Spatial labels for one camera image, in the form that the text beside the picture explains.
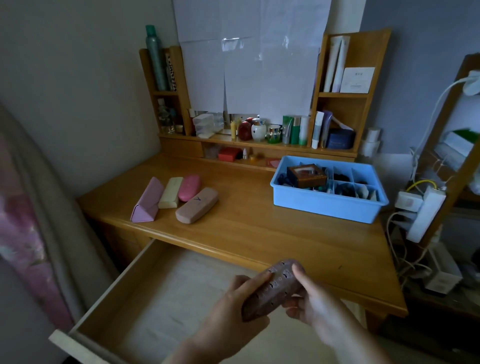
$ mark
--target person's left hand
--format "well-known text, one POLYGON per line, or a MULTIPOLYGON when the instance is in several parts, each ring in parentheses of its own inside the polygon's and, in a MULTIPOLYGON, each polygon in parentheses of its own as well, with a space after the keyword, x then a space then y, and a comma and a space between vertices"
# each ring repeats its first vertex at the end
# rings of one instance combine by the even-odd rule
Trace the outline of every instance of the person's left hand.
POLYGON ((243 322, 241 307, 245 300, 270 279, 269 271, 249 278, 236 276, 224 296, 216 303, 200 330, 192 337, 198 350, 219 363, 240 351, 263 331, 270 319, 260 317, 243 322))

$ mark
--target hand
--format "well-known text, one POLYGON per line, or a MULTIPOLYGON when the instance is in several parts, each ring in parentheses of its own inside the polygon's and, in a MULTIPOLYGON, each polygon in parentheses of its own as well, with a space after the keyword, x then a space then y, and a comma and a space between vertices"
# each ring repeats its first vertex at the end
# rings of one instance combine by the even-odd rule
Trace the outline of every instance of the hand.
POLYGON ((360 326, 349 309, 325 288, 315 284, 296 265, 293 274, 304 287, 301 297, 290 297, 282 306, 289 317, 310 325, 323 343, 334 347, 345 332, 360 326))
POLYGON ((268 326, 270 319, 267 316, 243 322, 241 307, 270 276, 268 271, 252 279, 236 276, 227 292, 213 307, 200 330, 192 337, 194 346, 209 362, 219 363, 235 355, 268 326))

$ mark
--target power strip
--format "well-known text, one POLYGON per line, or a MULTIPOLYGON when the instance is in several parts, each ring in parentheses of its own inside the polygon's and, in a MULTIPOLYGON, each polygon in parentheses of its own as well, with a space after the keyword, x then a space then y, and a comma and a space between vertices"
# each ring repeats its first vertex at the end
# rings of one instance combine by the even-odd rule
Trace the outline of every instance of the power strip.
POLYGON ((417 217, 411 228, 408 230, 407 239, 419 243, 428 227, 432 223, 433 218, 444 203, 446 198, 445 191, 435 190, 428 186, 423 195, 423 204, 417 213, 417 217))

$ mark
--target blue plastic bin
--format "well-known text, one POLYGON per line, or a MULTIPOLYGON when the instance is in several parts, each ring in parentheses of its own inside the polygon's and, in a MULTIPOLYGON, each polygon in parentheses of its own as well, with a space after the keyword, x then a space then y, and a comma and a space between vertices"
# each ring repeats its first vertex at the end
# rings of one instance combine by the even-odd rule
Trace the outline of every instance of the blue plastic bin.
POLYGON ((314 214, 328 215, 336 218, 365 222, 371 224, 380 208, 388 204, 388 198, 370 164, 337 162, 334 160, 284 156, 270 182, 273 187, 273 203, 277 206, 294 208, 296 210, 313 212, 314 214), (348 197, 326 192, 303 190, 301 188, 282 186, 277 183, 281 173, 287 173, 287 167, 300 164, 315 164, 319 168, 326 167, 327 185, 333 191, 340 184, 348 183, 355 188, 356 196, 360 186, 364 185, 369 191, 369 197, 376 194, 377 201, 359 197, 348 197), (334 174, 343 174, 350 178, 350 182, 336 181, 334 174))

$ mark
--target green cap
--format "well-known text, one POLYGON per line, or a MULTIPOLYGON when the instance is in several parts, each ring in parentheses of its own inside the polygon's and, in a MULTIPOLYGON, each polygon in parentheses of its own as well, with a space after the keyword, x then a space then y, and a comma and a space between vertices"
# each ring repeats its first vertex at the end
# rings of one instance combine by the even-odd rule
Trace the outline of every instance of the green cap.
POLYGON ((155 25, 145 25, 147 36, 156 36, 155 25))

